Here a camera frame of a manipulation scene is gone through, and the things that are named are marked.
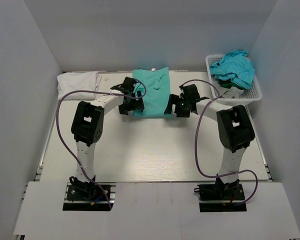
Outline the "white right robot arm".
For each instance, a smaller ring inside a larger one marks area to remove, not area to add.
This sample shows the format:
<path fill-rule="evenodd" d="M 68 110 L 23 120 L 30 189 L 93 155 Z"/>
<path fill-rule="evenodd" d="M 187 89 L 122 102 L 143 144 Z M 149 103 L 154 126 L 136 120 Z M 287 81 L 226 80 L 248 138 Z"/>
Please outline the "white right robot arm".
<path fill-rule="evenodd" d="M 175 113 L 178 118 L 188 118 L 191 113 L 199 115 L 194 137 L 195 164 L 202 176 L 215 179 L 216 195 L 226 200 L 239 186 L 243 155 L 255 139 L 255 131 L 247 110 L 243 105 L 228 106 L 218 103 L 216 98 L 201 97 L 195 84 L 181 85 L 180 89 L 180 95 L 169 96 L 164 114 Z M 199 165 L 198 138 L 204 116 L 217 122 L 218 136 L 223 146 L 222 162 L 216 175 L 203 173 Z"/>

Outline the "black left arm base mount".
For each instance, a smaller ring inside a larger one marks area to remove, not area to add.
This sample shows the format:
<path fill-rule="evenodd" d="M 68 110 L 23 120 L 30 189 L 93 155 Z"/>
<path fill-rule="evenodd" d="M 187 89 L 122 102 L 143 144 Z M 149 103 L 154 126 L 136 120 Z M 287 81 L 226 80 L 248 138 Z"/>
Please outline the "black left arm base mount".
<path fill-rule="evenodd" d="M 72 186 L 69 182 L 65 190 L 63 211 L 79 211 L 79 212 L 109 212 L 115 203 L 116 185 L 101 184 L 107 198 L 99 187 L 93 186 L 90 193 L 86 193 Z"/>

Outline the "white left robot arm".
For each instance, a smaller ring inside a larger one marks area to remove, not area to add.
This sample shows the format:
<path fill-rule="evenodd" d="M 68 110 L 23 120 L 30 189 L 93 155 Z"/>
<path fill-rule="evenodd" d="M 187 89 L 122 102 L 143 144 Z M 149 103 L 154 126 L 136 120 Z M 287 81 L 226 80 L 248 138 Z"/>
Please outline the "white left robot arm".
<path fill-rule="evenodd" d="M 111 87 L 109 94 L 104 94 L 93 102 L 81 101 L 77 105 L 71 126 L 77 148 L 77 168 L 70 183 L 86 200 L 93 198 L 96 193 L 94 154 L 96 143 L 103 134 L 105 115 L 115 108 L 119 109 L 121 115 L 136 110 L 143 111 L 144 94 L 136 90 L 141 84 L 135 78 L 126 77 L 123 83 Z"/>

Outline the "teal green t-shirt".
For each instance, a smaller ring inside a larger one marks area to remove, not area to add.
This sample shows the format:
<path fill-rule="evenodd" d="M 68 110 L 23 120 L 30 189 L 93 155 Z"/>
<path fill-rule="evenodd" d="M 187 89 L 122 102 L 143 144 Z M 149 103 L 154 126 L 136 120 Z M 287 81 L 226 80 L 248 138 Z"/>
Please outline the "teal green t-shirt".
<path fill-rule="evenodd" d="M 142 98 L 144 110 L 135 110 L 133 116 L 136 118 L 167 117 L 164 112 L 171 94 L 169 68 L 164 67 L 155 71 L 135 69 L 132 71 L 132 76 L 143 83 L 137 84 L 135 90 L 141 91 L 144 95 Z"/>

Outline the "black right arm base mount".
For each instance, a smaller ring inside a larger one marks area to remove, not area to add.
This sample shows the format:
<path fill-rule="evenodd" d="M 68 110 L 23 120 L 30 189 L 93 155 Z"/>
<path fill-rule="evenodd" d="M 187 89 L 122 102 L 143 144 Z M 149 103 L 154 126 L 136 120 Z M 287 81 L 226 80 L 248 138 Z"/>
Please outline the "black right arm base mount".
<path fill-rule="evenodd" d="M 215 184 L 199 184 L 194 188 L 198 196 L 199 211 L 201 213 L 225 213 L 225 212 L 246 212 L 244 190 L 241 184 L 236 189 L 231 189 L 221 195 Z"/>

